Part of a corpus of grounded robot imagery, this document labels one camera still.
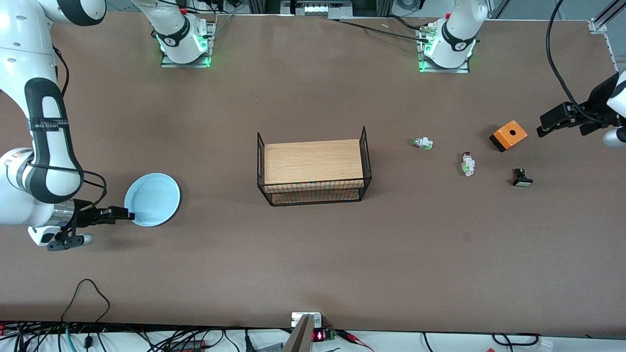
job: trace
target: wire basket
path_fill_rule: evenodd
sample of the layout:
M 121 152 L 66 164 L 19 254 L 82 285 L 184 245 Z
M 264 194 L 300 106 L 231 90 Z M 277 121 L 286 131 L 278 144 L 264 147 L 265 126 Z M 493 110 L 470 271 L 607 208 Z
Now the wire basket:
M 265 143 L 257 134 L 257 186 L 273 206 L 360 202 L 372 180 L 365 127 L 359 139 L 363 177 L 309 182 L 265 183 Z

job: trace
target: wooden board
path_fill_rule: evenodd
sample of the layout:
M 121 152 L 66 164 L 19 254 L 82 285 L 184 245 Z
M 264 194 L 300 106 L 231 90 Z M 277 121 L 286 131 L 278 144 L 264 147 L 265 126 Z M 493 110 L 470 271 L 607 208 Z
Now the wooden board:
M 265 145 L 265 184 L 360 178 L 358 139 Z

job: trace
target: brown table surface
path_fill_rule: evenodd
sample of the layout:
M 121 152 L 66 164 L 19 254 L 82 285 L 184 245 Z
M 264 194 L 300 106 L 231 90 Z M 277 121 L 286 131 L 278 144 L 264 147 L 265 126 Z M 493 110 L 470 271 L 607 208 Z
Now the brown table surface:
M 626 154 L 603 147 L 602 132 L 537 137 L 539 116 L 566 100 L 545 29 L 487 22 L 471 73 L 444 75 L 418 71 L 415 43 L 322 18 L 237 17 L 205 70 L 161 69 L 140 13 L 56 25 L 74 149 L 107 178 L 103 205 L 123 205 L 150 172 L 178 180 L 182 205 L 156 228 L 93 227 L 94 244 L 65 252 L 1 228 L 0 319 L 56 320 L 90 277 L 111 300 L 106 321 L 279 327 L 321 311 L 345 329 L 626 333 Z M 552 41 L 580 101 L 613 74 L 586 23 L 556 23 Z M 0 150 L 28 146 L 6 95 L 0 116 Z M 488 137 L 512 119 L 529 136 L 500 153 Z M 306 142 L 362 126 L 373 174 L 362 202 L 267 204 L 257 132 Z M 411 146 L 423 136 L 431 151 Z M 476 159 L 467 178 L 465 151 Z M 510 185 L 517 167 L 531 187 Z M 104 307 L 86 287 L 68 319 Z

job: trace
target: light blue plate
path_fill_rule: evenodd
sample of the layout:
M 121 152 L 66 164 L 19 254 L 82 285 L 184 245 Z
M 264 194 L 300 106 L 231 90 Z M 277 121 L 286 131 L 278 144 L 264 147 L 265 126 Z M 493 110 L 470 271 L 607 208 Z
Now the light blue plate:
M 139 226 L 151 227 L 169 220 L 180 205 L 180 188 L 164 173 L 149 173 L 140 177 L 126 193 L 124 208 L 135 213 Z

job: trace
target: orange push button box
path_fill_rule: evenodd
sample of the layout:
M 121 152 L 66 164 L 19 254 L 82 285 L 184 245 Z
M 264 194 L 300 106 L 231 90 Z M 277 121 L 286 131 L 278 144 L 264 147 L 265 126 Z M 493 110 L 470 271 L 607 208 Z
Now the orange push button box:
M 489 140 L 500 152 L 504 152 L 527 136 L 528 134 L 520 124 L 513 120 L 495 131 L 494 134 L 489 137 Z

